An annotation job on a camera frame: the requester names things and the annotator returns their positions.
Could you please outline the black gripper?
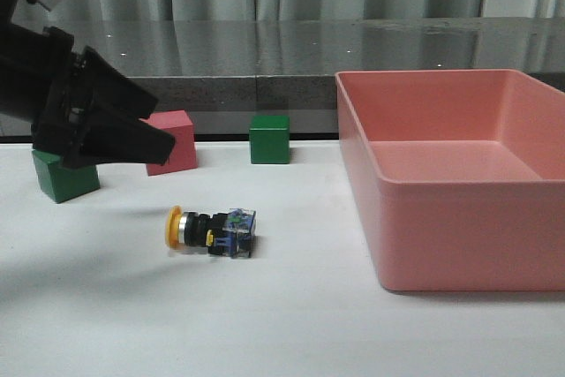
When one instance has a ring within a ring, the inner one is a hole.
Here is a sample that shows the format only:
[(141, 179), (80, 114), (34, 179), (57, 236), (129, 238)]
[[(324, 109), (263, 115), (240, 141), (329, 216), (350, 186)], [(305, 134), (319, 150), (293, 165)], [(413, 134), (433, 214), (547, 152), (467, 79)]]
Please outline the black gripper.
[[(149, 118), (157, 98), (112, 67), (95, 49), (73, 51), (74, 37), (50, 26), (48, 92), (32, 124), (33, 147), (57, 155), (68, 169), (127, 162), (163, 165), (175, 137), (136, 118)], [(114, 110), (97, 109), (89, 118), (92, 95)]]

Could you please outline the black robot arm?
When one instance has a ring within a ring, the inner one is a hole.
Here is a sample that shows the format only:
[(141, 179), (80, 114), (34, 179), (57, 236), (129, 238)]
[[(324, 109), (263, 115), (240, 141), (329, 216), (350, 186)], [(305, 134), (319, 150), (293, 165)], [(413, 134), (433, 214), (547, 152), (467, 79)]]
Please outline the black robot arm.
[(163, 165), (175, 140), (147, 124), (157, 98), (71, 34), (12, 23), (18, 0), (1, 0), (1, 111), (31, 125), (33, 147), (65, 168), (126, 162)]

